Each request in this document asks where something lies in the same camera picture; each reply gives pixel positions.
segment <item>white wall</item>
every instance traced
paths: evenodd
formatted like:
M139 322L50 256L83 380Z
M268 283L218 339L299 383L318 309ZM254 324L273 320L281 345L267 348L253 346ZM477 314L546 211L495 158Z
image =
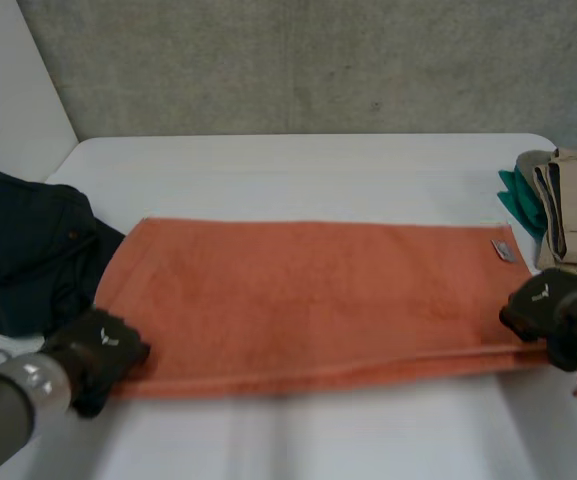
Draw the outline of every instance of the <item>white wall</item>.
M44 180L77 144L15 0L0 0L0 170Z

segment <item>metal robot arm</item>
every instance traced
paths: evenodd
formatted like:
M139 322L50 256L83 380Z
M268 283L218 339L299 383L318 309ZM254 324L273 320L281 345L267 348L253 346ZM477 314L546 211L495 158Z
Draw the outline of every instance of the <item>metal robot arm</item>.
M89 310L40 352L0 364L0 465L69 408L96 416L112 386L149 352L121 319Z

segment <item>gray wall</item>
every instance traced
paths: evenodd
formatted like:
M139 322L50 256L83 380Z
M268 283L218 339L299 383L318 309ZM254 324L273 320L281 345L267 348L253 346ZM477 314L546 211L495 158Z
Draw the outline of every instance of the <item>gray wall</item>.
M81 140L531 132L577 146L577 0L19 0Z

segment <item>concrete wall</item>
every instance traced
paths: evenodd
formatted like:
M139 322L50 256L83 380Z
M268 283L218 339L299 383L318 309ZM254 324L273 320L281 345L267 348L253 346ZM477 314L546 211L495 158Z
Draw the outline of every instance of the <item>concrete wall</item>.
M530 132L577 146L577 1L19 3L80 139Z
M15 0L0 0L0 170L50 175L77 144Z

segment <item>green fabric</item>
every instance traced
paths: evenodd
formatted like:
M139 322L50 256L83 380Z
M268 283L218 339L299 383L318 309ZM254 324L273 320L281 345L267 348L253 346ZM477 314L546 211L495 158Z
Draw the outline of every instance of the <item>green fabric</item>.
M517 167L512 172L501 170L499 178L508 189L497 194L499 200L530 235L541 241L548 228L541 201Z

